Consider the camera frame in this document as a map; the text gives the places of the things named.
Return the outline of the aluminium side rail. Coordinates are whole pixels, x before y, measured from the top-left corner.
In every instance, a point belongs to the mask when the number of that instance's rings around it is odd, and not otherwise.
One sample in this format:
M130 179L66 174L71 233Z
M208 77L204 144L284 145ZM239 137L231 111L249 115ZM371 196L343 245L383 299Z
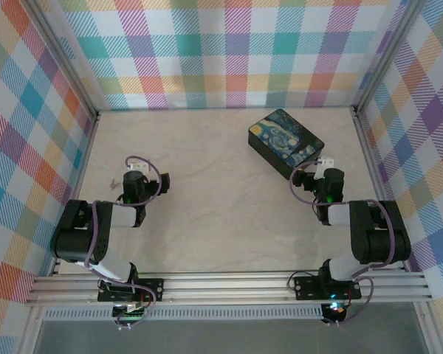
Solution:
M80 191L81 191L82 184L83 184L83 179L86 174L86 169L87 169L87 166L89 163L89 157L91 155L93 144L94 144L95 137L97 134L97 129L98 129L98 125L100 122L100 117L101 117L100 112L97 112L97 116L95 117L95 119L91 123L91 127L89 129L89 135L88 135L88 138L89 138L88 144L87 144L86 149L82 155L82 159L80 160L80 167L78 169L77 178L75 180L75 187L73 188L72 193L70 195L71 199L78 199L78 197L80 195ZM55 251L53 249L54 249L54 241L51 240L50 250L51 250L51 255L52 255L52 263L49 266L49 271L48 271L48 275L50 275L50 276L58 273L58 268L59 268L59 265L61 264L60 259L56 256Z
M358 139L365 157L365 162L374 188L375 196L368 204L371 208L371 218L374 223L372 231L368 231L368 239L372 240L371 256L376 256L378 248L385 259L372 268L383 268L394 263L407 262L411 255L411 242L408 237L405 223L395 201L385 195L385 189L378 167L375 164L373 151L367 141L363 124L359 114L353 108L351 117L356 129Z

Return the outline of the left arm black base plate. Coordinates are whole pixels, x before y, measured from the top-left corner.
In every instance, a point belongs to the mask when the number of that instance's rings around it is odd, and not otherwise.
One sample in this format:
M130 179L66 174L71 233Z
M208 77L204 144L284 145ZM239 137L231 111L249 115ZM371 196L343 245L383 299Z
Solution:
M134 286L122 286L100 280L97 284L98 302L152 302L154 298L148 289L153 291L156 301L162 301L163 279L138 278L133 280L133 283Z

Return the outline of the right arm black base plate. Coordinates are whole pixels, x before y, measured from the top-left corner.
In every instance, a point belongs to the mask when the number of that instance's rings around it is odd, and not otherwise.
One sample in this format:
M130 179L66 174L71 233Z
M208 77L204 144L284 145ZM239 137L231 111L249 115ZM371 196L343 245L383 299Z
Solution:
M328 280L319 276L295 277L296 300L353 300L362 297L360 287L352 281Z

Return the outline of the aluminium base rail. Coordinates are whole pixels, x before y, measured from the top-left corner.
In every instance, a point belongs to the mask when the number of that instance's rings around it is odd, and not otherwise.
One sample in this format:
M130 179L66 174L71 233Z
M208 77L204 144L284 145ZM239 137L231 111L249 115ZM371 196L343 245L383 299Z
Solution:
M312 291L299 299L299 285L287 285L291 274L271 272L179 272L149 273L160 278L162 298L159 305L275 305L321 303ZM357 302L429 302L431 291L425 276L405 270L370 271L354 286L361 293ZM27 298L29 306L95 305L101 290L91 274L57 274L35 279Z

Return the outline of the aluminium frame post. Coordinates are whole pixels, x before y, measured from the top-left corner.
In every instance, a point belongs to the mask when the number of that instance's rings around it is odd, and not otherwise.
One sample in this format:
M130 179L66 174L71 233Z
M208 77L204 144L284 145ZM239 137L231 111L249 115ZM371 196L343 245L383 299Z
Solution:
M357 117L365 111L426 2L390 1L366 53L365 63L359 71L358 87L351 99L351 109Z
M50 53L54 57L56 63L59 65L64 76L69 81L70 86L75 91L77 98L83 105L84 110L95 121L98 118L99 111L95 108L90 95L84 87L78 73L75 71L71 60L65 53L58 36L55 34L53 28L48 22L44 11L38 4L38 0L20 0L22 6L27 11L32 22L37 27L37 30L48 46Z

